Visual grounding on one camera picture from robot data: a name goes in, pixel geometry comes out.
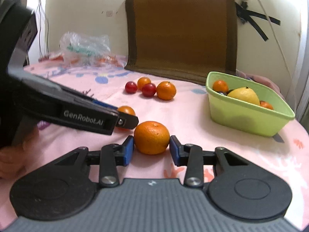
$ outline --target chair backrest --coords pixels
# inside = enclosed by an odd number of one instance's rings
[[[205,84],[210,71],[234,73],[234,0],[126,0],[126,69]]]

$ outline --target plastic bag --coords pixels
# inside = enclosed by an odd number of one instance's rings
[[[60,51],[64,63],[70,66],[110,66],[115,59],[107,35],[94,37],[67,32],[60,39]]]

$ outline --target hand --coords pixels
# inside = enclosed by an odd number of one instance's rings
[[[24,167],[26,160],[26,151],[23,148],[23,144],[32,138],[37,137],[39,130],[37,127],[27,135],[22,144],[17,146],[7,146],[0,148],[0,177],[3,179],[12,179]]]

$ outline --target black strap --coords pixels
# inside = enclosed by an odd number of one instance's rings
[[[237,16],[240,18],[242,23],[245,24],[246,22],[249,22],[255,28],[255,30],[260,34],[263,40],[267,41],[268,37],[266,36],[266,34],[263,32],[261,27],[258,26],[258,24],[251,18],[251,16],[254,16],[254,17],[259,17],[264,20],[267,20],[266,16],[263,14],[251,11],[251,10],[247,10],[246,7],[244,8],[240,6],[238,3],[235,3],[235,5],[236,5]],[[269,18],[270,18],[270,21],[273,22],[274,24],[280,25],[281,23],[280,20],[273,18],[273,17],[269,17]]]

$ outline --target light green plastic container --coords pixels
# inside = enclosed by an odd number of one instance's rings
[[[219,79],[224,80],[230,90],[250,87],[260,100],[270,103],[273,110],[216,93],[212,87]],[[244,78],[210,72],[206,80],[206,91],[209,94],[211,119],[234,129],[271,137],[295,118],[293,110],[274,90]]]

